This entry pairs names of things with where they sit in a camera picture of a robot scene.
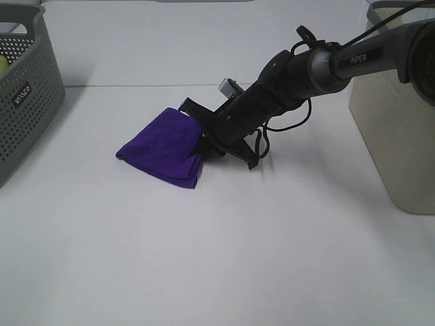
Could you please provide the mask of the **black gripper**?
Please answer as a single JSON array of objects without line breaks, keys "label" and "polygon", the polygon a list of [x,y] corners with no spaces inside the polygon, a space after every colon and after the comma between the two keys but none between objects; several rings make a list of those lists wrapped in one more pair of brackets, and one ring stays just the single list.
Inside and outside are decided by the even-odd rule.
[{"label": "black gripper", "polygon": [[179,110],[197,122],[206,122],[201,136],[204,144],[253,169],[270,150],[266,127],[282,111],[282,91],[276,86],[253,84],[214,112],[191,98],[186,98]]}]

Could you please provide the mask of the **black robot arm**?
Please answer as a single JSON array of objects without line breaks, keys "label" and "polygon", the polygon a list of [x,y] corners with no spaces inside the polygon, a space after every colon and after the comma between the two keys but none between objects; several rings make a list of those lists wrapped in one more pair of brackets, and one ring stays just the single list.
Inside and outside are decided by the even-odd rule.
[{"label": "black robot arm", "polygon": [[213,149],[253,168],[260,154],[245,142],[247,135],[313,97],[340,92],[361,75],[395,69],[401,83],[411,83],[425,102],[434,104],[434,20],[403,24],[350,46],[315,40],[302,29],[299,33],[309,50],[278,53],[246,90],[226,80],[222,91],[228,99],[216,111],[190,98],[183,102],[180,110],[201,127],[193,154]]}]

